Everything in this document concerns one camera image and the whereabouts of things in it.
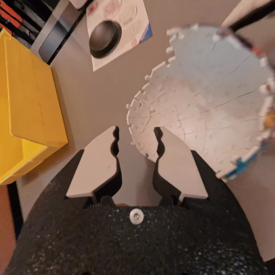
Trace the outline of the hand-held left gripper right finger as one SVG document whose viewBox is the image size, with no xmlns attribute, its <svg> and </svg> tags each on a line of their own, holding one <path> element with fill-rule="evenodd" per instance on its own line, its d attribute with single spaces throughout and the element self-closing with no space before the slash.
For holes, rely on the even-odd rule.
<svg viewBox="0 0 275 275">
<path fill-rule="evenodd" d="M 189 147 L 165 127 L 155 127 L 157 160 L 153 187 L 162 197 L 171 196 L 179 203 L 184 198 L 207 199 L 198 167 Z"/>
</svg>

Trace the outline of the yellow plastic bin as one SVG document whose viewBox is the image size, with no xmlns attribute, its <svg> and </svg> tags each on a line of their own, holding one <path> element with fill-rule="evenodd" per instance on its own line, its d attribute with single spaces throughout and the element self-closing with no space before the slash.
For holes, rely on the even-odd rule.
<svg viewBox="0 0 275 275">
<path fill-rule="evenodd" d="M 0 34 L 0 184 L 16 181 L 68 143 L 49 65 Z"/>
</svg>

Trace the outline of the grey metal post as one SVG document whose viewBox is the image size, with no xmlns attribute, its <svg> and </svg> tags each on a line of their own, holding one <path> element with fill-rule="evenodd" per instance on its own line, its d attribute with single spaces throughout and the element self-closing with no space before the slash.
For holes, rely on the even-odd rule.
<svg viewBox="0 0 275 275">
<path fill-rule="evenodd" d="M 60 0 L 31 46 L 31 52 L 50 65 L 92 2 Z"/>
</svg>

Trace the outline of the black dome stand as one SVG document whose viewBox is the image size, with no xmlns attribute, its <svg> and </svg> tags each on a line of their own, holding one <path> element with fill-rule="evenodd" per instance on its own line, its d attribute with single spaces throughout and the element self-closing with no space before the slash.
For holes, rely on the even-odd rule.
<svg viewBox="0 0 275 275">
<path fill-rule="evenodd" d="M 121 25 L 112 20 L 105 20 L 95 26 L 89 36 L 91 56 L 102 59 L 111 54 L 118 46 L 122 36 Z"/>
</svg>

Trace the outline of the dark storage shelf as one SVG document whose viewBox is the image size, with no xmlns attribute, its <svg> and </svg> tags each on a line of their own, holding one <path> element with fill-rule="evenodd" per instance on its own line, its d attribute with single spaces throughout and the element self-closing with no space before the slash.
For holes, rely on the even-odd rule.
<svg viewBox="0 0 275 275">
<path fill-rule="evenodd" d="M 0 29 L 30 48 L 58 0 L 1 0 Z"/>
</svg>

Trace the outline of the white instruction leaflet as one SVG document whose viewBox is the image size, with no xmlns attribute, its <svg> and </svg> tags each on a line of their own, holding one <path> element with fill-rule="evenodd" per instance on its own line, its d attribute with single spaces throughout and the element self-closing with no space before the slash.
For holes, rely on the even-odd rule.
<svg viewBox="0 0 275 275">
<path fill-rule="evenodd" d="M 91 56 L 93 71 L 97 71 L 153 35 L 142 0 L 93 1 L 87 7 L 86 15 L 89 36 L 95 26 L 105 20 L 116 21 L 122 28 L 119 44 L 111 54 L 102 59 Z"/>
</svg>

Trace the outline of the partly built puzzle ball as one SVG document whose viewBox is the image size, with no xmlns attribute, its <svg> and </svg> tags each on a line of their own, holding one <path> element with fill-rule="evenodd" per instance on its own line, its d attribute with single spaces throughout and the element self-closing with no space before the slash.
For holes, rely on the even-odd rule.
<svg viewBox="0 0 275 275">
<path fill-rule="evenodd" d="M 131 144 L 149 160 L 157 160 L 153 130 L 164 126 L 227 181 L 272 135 L 264 121 L 274 111 L 274 72 L 240 37 L 216 32 L 198 24 L 167 30 L 174 56 L 146 75 L 126 120 Z"/>
</svg>

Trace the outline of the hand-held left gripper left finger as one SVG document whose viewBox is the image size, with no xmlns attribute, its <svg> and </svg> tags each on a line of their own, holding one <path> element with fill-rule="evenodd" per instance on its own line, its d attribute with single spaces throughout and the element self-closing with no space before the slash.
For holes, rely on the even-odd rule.
<svg viewBox="0 0 275 275">
<path fill-rule="evenodd" d="M 83 150 L 81 160 L 67 190 L 67 198 L 92 197 L 100 201 L 114 196 L 122 186 L 118 160 L 119 128 L 111 126 Z"/>
</svg>

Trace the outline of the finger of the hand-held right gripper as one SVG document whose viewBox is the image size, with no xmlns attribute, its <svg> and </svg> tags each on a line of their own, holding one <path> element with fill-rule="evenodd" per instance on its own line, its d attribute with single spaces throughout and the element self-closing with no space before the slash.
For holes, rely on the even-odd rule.
<svg viewBox="0 0 275 275">
<path fill-rule="evenodd" d="M 222 33 L 234 33 L 265 17 L 274 16 L 274 0 L 242 0 L 221 24 Z"/>
</svg>

